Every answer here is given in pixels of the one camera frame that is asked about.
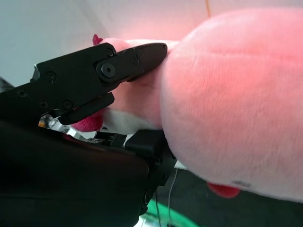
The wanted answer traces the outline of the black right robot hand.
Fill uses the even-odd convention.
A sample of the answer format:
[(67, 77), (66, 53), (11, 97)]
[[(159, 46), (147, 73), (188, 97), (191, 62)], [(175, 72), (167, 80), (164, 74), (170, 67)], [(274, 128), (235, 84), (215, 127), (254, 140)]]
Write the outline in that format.
[(29, 83), (0, 95), (3, 227), (132, 227), (173, 172), (164, 132), (79, 140), (39, 127), (42, 116), (77, 123), (114, 102), (112, 91), (158, 67), (168, 49), (121, 52), (108, 43), (41, 62)]

